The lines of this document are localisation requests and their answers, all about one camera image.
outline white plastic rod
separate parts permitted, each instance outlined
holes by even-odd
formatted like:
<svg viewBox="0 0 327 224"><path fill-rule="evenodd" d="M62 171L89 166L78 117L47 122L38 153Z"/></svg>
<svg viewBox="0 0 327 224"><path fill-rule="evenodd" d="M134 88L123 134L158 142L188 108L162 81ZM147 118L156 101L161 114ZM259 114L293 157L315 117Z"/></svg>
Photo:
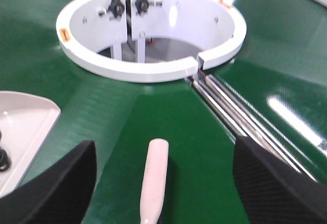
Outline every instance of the white plastic rod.
<svg viewBox="0 0 327 224"><path fill-rule="evenodd" d="M168 142L150 141L140 201L141 224L156 224L164 204L168 163Z"/></svg>

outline green conveyor belt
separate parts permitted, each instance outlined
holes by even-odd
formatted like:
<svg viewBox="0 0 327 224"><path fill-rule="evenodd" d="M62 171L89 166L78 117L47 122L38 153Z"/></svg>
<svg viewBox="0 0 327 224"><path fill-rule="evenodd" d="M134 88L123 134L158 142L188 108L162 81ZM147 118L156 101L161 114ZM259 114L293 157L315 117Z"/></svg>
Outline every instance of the green conveyor belt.
<svg viewBox="0 0 327 224"><path fill-rule="evenodd" d="M0 1L0 89L47 97L62 111L23 183L80 141L95 140L98 184L84 223L138 223L147 143L162 137L170 142L162 223L248 223L232 180L228 131L184 80L127 83L71 62L55 31L70 1ZM299 159L327 182L325 156L267 103L276 95L327 137L326 8L310 0L236 6L248 24L244 46L235 63L210 72L294 142L307 155Z"/></svg>

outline silver guide rail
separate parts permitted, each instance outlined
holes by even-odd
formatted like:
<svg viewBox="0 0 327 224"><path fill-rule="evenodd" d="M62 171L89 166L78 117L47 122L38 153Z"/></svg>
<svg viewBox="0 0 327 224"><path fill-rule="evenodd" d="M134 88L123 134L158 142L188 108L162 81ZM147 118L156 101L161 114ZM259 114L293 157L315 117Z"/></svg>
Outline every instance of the silver guide rail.
<svg viewBox="0 0 327 224"><path fill-rule="evenodd" d="M235 136L249 136L300 173L314 176L213 75L199 72L192 86Z"/></svg>

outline white plastic tray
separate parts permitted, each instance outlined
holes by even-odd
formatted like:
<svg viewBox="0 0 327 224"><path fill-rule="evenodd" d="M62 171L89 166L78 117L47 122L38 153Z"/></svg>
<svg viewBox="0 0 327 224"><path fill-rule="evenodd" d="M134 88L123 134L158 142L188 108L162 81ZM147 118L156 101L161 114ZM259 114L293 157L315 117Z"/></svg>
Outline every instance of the white plastic tray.
<svg viewBox="0 0 327 224"><path fill-rule="evenodd" d="M20 183L59 116L60 108L49 99L0 91L0 147L11 160L0 172L0 197Z"/></svg>

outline bolt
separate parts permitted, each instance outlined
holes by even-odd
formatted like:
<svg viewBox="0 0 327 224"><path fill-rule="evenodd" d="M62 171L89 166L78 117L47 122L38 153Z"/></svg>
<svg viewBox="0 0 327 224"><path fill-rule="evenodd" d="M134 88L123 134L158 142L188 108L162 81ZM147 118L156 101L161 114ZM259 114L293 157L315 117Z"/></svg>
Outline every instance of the bolt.
<svg viewBox="0 0 327 224"><path fill-rule="evenodd" d="M145 38L145 32L144 32L144 31L141 31L141 32L139 33L139 37L140 37L140 38Z"/></svg>

